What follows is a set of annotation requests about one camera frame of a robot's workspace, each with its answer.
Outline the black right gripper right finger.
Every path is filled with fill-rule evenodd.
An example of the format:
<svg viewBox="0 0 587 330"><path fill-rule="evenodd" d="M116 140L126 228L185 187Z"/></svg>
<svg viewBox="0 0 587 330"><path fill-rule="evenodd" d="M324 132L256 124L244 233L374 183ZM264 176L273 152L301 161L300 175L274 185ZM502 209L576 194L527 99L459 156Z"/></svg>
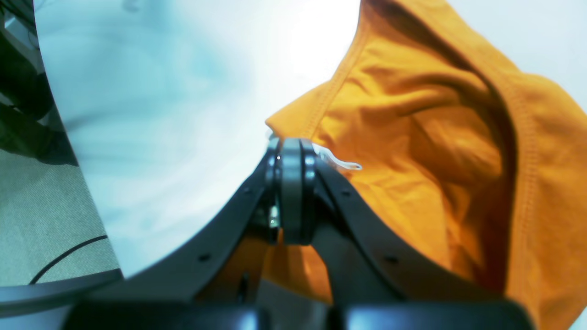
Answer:
<svg viewBox="0 0 587 330"><path fill-rule="evenodd" d="M304 139L300 141L300 242L319 253L335 305L508 303L409 246Z"/></svg>

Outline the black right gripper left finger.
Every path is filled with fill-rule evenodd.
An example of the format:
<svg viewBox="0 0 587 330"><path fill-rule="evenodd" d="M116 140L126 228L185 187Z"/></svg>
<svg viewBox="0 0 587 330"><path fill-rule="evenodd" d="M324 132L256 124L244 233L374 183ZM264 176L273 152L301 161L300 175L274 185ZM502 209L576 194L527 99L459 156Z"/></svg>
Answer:
<svg viewBox="0 0 587 330"><path fill-rule="evenodd" d="M270 141L258 167L223 209L174 253L130 279L92 294L99 302L251 303L277 229L274 169L279 140Z"/></svg>

